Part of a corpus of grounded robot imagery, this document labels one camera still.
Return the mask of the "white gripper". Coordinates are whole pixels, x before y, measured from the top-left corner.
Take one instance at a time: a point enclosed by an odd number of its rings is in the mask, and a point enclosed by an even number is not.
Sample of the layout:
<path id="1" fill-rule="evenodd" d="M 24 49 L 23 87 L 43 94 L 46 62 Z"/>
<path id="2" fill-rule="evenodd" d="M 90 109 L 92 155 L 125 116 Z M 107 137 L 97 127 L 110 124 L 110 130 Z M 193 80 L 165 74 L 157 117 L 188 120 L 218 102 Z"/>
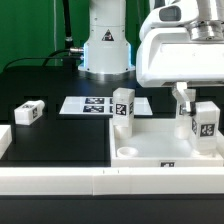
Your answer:
<path id="1" fill-rule="evenodd" d="M 196 90 L 186 82 L 224 82 L 224 41 L 192 41 L 185 28 L 156 28 L 143 38 L 136 56 L 142 87 L 173 83 L 178 115 L 194 115 Z"/>

